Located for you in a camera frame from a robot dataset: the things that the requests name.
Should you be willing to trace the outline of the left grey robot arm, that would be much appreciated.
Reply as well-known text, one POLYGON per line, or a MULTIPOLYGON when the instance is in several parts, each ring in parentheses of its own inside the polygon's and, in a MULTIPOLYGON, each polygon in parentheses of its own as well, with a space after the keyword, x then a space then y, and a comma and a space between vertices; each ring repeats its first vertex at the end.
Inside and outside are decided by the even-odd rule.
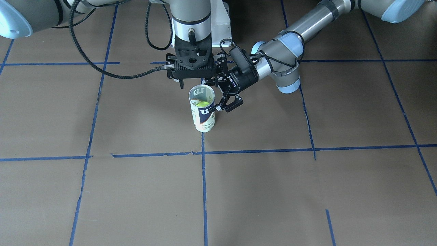
POLYGON ((361 10, 387 23, 405 21, 424 4, 423 0, 322 0, 295 23, 281 30, 269 41, 255 43, 250 52, 240 48, 233 40, 233 48, 223 54, 232 58, 235 65, 214 82, 205 79, 206 85, 217 86, 222 96, 215 105, 206 107, 203 113, 230 112, 243 103, 240 93, 256 82, 271 77, 276 88, 284 94, 299 89, 299 66, 311 46, 324 29, 344 15, 361 10))

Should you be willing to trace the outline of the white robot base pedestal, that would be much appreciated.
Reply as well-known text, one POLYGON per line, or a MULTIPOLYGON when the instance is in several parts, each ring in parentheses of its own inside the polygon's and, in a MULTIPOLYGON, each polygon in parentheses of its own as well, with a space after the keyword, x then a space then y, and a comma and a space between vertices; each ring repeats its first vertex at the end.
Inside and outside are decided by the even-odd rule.
POLYGON ((231 39, 231 23, 227 4, 221 0, 169 0, 175 37, 189 42, 189 31, 196 41, 212 39, 219 47, 223 39, 231 39))

